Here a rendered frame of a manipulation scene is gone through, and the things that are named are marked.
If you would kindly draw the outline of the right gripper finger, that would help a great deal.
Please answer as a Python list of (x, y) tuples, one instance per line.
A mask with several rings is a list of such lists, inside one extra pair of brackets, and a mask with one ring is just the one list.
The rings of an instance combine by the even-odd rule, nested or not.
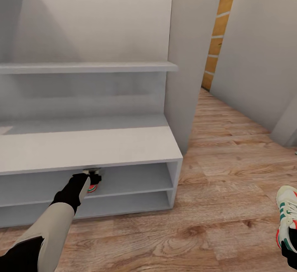
[(282, 250), (282, 255), (285, 256), (285, 257), (288, 257), (289, 249), (285, 245), (284, 241), (281, 242), (281, 250)]

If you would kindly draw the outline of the gym shoe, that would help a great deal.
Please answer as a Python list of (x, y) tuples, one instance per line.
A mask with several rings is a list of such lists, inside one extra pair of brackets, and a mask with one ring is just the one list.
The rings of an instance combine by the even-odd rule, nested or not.
[(297, 253), (297, 189), (290, 185), (282, 186), (278, 190), (276, 202), (280, 210), (277, 245), (281, 249), (281, 242), (284, 241), (289, 250)]
[[(94, 174), (98, 174), (98, 173), (99, 173), (99, 171), (94, 171), (94, 172), (90, 172), (90, 175), (94, 175)], [(92, 192), (94, 192), (94, 191), (96, 190), (96, 188), (97, 188), (97, 184), (95, 184), (95, 185), (90, 185), (90, 187), (89, 187), (87, 193), (92, 193)]]

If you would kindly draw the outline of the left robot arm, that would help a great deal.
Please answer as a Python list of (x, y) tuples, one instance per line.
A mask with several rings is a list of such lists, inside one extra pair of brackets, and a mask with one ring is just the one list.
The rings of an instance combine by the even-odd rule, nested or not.
[(40, 218), (0, 257), (0, 272), (54, 272), (74, 218), (90, 185), (102, 180), (101, 168), (74, 174)]

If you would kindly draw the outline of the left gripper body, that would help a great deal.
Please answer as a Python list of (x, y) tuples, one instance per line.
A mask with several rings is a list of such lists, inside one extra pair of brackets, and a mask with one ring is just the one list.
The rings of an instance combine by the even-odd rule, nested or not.
[(99, 183), (99, 174), (94, 174), (94, 175), (87, 175), (90, 177), (91, 183), (90, 185), (95, 185)]

